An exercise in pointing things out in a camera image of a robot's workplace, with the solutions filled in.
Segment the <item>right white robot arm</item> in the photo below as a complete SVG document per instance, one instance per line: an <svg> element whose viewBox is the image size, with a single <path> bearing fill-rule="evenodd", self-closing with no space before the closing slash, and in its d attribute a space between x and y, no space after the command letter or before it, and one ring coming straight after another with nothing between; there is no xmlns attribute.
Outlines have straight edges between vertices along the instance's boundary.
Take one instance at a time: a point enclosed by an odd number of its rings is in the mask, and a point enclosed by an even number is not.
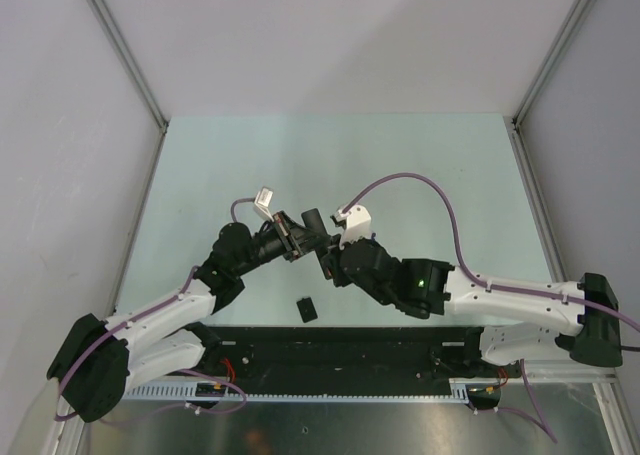
<svg viewBox="0 0 640 455"><path fill-rule="evenodd" d="M539 357L546 349L564 351L587 366L618 368L623 363L617 300L601 275L551 284L486 280L444 261L399 260L366 238L333 243L318 258L335 286L355 285L410 317L477 314L511 320L510 327L482 329L463 348L462 366L473 376Z"/></svg>

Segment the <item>black battery cover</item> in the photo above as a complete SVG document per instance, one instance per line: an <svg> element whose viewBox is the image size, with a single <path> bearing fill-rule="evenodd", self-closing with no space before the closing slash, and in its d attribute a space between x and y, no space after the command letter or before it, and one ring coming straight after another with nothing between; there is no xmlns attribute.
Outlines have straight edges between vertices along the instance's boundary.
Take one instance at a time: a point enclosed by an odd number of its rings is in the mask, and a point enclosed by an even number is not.
<svg viewBox="0 0 640 455"><path fill-rule="evenodd" d="M296 302L300 318L303 323L310 323L318 319L314 302L310 297L304 297Z"/></svg>

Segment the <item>black remote control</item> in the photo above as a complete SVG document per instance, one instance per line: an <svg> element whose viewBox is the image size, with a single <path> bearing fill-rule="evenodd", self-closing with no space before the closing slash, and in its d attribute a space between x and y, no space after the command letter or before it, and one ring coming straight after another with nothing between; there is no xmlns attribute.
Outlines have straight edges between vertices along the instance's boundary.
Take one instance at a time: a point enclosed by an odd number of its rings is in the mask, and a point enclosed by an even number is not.
<svg viewBox="0 0 640 455"><path fill-rule="evenodd" d="M330 235L327 232L322 216L317 208L302 212L301 218L304 226L320 238L324 245L331 247L338 244L339 236Z"/></svg>

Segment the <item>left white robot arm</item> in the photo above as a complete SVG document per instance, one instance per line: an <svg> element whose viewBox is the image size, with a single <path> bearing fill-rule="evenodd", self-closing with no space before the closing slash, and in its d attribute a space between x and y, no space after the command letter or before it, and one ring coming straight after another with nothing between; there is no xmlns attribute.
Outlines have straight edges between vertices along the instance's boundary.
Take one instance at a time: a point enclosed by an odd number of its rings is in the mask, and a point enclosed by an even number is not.
<svg viewBox="0 0 640 455"><path fill-rule="evenodd" d="M201 340L191 324L230 305L245 288L243 275L277 258L293 262L322 254L338 239L315 209L300 222L277 212L256 233L234 221L221 228L206 260L181 287L124 315L80 317L46 373L71 408L66 417L93 422L149 379L191 368L202 375L214 372L221 351Z"/></svg>

